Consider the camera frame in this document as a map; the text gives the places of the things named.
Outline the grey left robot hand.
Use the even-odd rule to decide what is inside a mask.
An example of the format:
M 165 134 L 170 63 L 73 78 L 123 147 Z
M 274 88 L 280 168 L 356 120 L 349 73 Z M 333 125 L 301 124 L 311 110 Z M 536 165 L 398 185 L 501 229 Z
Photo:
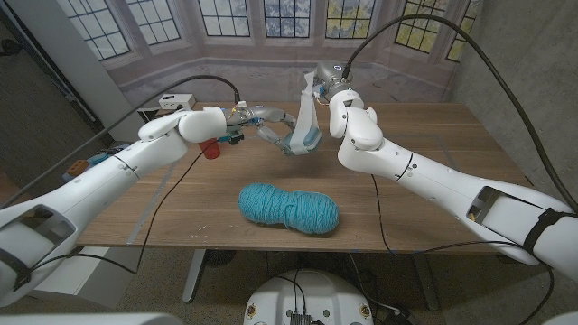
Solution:
M 227 134 L 222 137 L 229 144 L 235 145 L 245 139 L 243 127 L 255 126 L 257 135 L 264 141 L 275 145 L 285 155 L 294 155 L 288 138 L 293 134 L 296 126 L 296 118 L 276 107 L 252 106 L 242 107 L 237 105 L 231 109 L 223 110 L 227 123 Z M 283 123 L 290 129 L 290 134 L 282 138 L 268 126 L 269 123 Z

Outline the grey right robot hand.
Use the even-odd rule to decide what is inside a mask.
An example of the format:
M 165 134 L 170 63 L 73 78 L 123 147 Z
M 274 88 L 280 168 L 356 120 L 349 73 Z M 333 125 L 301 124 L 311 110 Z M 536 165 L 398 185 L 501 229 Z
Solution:
M 343 65 L 337 61 L 320 61 L 313 76 L 313 93 L 330 102 L 337 93 L 351 87 L 351 79 L 343 78 Z

